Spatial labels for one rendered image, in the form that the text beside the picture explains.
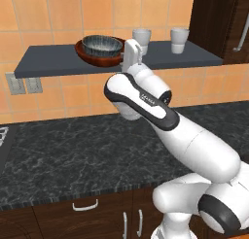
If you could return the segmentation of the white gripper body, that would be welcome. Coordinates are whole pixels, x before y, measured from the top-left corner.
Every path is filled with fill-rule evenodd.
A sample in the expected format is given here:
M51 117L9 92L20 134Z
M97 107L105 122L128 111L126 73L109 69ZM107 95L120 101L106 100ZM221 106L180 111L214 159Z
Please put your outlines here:
M130 66L141 63L142 63L141 46L134 39L126 40L124 42L124 58L123 58L122 71L126 72Z

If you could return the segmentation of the small grey ribbed bowl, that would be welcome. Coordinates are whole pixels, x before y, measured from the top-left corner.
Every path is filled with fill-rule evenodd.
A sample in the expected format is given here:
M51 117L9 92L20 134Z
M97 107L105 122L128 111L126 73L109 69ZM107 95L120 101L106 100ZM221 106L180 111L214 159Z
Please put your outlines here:
M83 38L82 44L86 54L96 57L114 57L123 48L121 41L104 35L86 36Z

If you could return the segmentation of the large brown bowl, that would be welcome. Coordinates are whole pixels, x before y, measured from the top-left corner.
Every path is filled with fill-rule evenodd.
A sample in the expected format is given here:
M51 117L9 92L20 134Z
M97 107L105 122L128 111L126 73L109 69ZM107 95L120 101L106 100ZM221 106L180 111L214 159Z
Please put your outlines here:
M78 41L76 45L74 46L74 49L77 53L77 55L85 62L87 62L90 65L97 66L97 67L112 67L117 66L120 63L123 62L123 54L125 51L125 48L121 49L121 52L114 57L97 57L93 55L89 55L85 53L85 50L83 48L83 43L81 41Z

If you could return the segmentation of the dark wood tall cabinet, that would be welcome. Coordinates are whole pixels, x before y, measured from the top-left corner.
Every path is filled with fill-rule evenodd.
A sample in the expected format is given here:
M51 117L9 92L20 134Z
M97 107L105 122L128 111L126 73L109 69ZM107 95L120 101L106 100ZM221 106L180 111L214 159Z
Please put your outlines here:
M223 59L224 64L249 63L249 30L235 52L232 25L238 0L194 0L189 40Z

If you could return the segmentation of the white cup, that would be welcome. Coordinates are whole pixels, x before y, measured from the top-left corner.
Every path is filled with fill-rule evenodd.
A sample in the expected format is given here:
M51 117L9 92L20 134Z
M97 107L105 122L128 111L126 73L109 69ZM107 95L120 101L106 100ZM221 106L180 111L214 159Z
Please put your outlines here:
M184 51L190 30L187 28L174 27L170 31L171 51L180 54Z
M148 45L151 40L152 31L150 29L133 29L132 38L138 42L142 48L142 54L145 55L148 51Z

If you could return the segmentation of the dark hob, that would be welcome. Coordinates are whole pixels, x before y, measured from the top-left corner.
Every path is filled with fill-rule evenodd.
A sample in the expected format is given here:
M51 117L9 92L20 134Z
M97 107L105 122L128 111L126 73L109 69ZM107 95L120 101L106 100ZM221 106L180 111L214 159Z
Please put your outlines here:
M18 126L16 124L0 125L0 175L4 170L17 129Z

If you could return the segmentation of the dark wood cupboard door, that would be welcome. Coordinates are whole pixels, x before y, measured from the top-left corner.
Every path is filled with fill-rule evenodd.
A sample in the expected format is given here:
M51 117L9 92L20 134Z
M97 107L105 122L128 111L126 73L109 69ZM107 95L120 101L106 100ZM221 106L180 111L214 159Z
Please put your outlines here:
M123 239L124 218L118 213L107 216L76 216L39 219L44 239ZM127 239L130 238L127 215Z
M153 204L153 188L140 188L133 192L131 239L151 239L154 230L160 225L163 214ZM139 238L136 231L139 225L138 210L143 212L143 229Z

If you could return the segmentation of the dark wood drawer front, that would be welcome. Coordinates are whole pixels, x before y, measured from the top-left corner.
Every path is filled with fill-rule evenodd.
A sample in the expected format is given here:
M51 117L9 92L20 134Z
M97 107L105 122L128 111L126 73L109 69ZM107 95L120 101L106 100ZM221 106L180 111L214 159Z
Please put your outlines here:
M98 199L97 208L84 212L75 212L72 209L72 203L76 207L89 206L95 203ZM107 216L108 214L120 214L131 209L132 191L113 192L102 194L98 196L88 196L84 198L77 198L74 200L63 200L49 204L43 204L34 207L34 212L38 219L58 219L66 217L84 216Z

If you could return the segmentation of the dark wood cupboard front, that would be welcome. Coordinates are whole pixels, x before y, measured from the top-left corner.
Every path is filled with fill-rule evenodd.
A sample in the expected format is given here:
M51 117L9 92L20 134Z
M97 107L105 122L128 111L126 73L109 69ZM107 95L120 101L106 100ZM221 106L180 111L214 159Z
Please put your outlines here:
M30 207L0 212L0 239L44 239Z

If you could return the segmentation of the dark grey wall shelf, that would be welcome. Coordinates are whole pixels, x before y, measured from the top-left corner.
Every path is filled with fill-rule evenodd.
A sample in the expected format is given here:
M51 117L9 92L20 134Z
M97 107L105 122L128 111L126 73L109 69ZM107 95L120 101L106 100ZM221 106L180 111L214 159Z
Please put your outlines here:
M143 62L152 70L219 66L223 59L187 42L181 54L169 41L151 42ZM30 46L15 69L17 79L120 72L120 66L96 67L84 62L73 45Z

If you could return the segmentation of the grey wall outlet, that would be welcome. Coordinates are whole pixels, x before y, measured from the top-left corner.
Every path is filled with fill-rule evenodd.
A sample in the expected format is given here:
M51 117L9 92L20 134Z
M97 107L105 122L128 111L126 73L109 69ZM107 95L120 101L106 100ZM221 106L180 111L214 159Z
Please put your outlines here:
M42 84L39 78L26 78L26 88L29 93L42 93Z
M22 79L17 79L14 73L6 73L5 76L12 95L25 94Z

